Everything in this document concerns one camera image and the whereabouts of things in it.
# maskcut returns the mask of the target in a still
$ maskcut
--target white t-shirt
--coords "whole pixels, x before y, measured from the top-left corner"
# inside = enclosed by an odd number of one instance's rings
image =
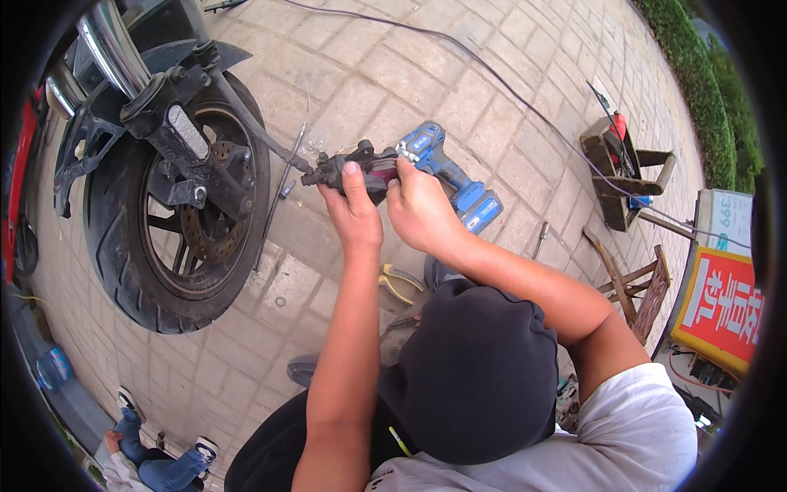
[[[451,465],[425,453],[394,458],[375,470],[366,491],[671,490],[696,460],[692,414],[661,364],[601,384],[579,409],[577,431],[556,431],[485,464]]]

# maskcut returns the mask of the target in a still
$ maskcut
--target motorcycle front wheel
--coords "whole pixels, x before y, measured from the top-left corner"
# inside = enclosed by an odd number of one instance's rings
[[[263,124],[253,96],[225,72],[244,105]],[[235,222],[211,201],[204,209],[166,206],[148,191],[161,155],[144,140],[124,135],[86,181],[84,230],[87,251],[107,295],[126,316],[151,331],[187,333],[227,310],[243,288],[262,240],[270,192],[270,155],[255,141],[221,93],[198,97],[194,119],[224,163],[233,146],[251,158],[233,163],[233,176],[250,176],[254,210]]]

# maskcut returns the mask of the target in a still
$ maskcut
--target red sign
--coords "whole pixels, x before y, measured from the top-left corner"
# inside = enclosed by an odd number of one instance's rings
[[[762,309],[751,258],[699,246],[672,336],[745,371],[757,344]]]

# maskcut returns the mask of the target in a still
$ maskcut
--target hedge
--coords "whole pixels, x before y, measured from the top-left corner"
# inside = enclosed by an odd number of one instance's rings
[[[715,36],[711,35],[709,41],[708,60],[722,94],[737,153],[735,191],[754,193],[754,176],[763,169],[754,112],[729,54]]]
[[[705,184],[735,189],[737,153],[708,49],[678,0],[634,0],[667,56],[694,122]]]

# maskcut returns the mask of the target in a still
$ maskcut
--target hand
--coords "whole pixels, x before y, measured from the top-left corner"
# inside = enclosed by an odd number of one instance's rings
[[[107,429],[104,433],[104,442],[106,443],[106,449],[109,451],[109,454],[114,454],[120,451],[120,445],[118,442],[123,438],[123,435],[118,431],[113,431],[112,429]]]
[[[399,179],[388,183],[388,217],[402,241],[439,260],[469,235],[456,217],[440,182],[399,157]]]
[[[356,256],[379,256],[382,246],[382,221],[377,207],[366,192],[364,174],[356,162],[345,162],[342,169],[342,186],[346,197],[335,188],[318,184],[325,198],[328,215],[342,241],[345,263]]]

